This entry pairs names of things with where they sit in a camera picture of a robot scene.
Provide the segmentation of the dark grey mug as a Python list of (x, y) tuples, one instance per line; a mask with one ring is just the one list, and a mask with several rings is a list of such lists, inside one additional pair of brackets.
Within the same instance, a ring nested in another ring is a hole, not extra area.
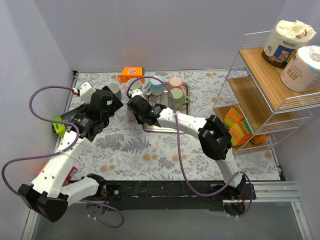
[(107, 87), (115, 94), (115, 96), (121, 101), (122, 100), (122, 92), (120, 86), (117, 83), (109, 83)]

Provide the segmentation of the light blue faceted mug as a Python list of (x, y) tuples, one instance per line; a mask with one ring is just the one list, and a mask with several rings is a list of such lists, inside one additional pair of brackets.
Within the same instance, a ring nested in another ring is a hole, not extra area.
[(127, 81), (126, 86), (130, 89), (127, 90), (127, 93), (130, 93), (133, 90), (139, 89), (143, 90), (143, 84), (140, 79), (136, 80), (136, 78), (131, 78)]

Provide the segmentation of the green mug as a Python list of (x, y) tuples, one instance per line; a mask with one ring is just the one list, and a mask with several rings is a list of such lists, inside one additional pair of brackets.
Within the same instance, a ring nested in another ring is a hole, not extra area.
[(180, 88), (172, 88), (167, 94), (167, 106), (174, 109), (174, 102), (176, 109), (182, 109), (183, 105), (188, 104), (190, 100), (188, 96)]

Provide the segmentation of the purple mug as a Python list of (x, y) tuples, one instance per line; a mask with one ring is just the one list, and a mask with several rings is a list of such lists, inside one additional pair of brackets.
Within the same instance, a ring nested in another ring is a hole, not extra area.
[(129, 107), (126, 108), (126, 116), (130, 123), (135, 123), (137, 121), (134, 113), (131, 111)]

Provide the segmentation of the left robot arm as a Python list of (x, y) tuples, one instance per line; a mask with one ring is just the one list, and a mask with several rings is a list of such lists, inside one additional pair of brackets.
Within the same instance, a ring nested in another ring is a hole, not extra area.
[(102, 200), (107, 193), (106, 180), (94, 173), (74, 183), (64, 183), (75, 161), (109, 125), (110, 118), (123, 104), (107, 86), (95, 89), (86, 82), (77, 93), (84, 104), (76, 109), (72, 125), (67, 127), (55, 156), (30, 184), (22, 184), (17, 191), (30, 209), (53, 223), (72, 204), (87, 197)]

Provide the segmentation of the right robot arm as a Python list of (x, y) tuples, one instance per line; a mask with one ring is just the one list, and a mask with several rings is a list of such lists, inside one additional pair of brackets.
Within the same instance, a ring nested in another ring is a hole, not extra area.
[(243, 195), (246, 177), (244, 173), (241, 173), (234, 159), (231, 134), (217, 116), (195, 117), (180, 113), (163, 104), (157, 103), (152, 106), (140, 95), (133, 96), (127, 106), (140, 125), (147, 124), (176, 130), (180, 159), (182, 158), (180, 155), (180, 132), (183, 132), (199, 140), (203, 153), (216, 161), (223, 176), (224, 186), (217, 191), (206, 194), (197, 192), (191, 186), (185, 174), (183, 163), (179, 162), (184, 181), (192, 192), (201, 197), (212, 197), (223, 192), (232, 199)]

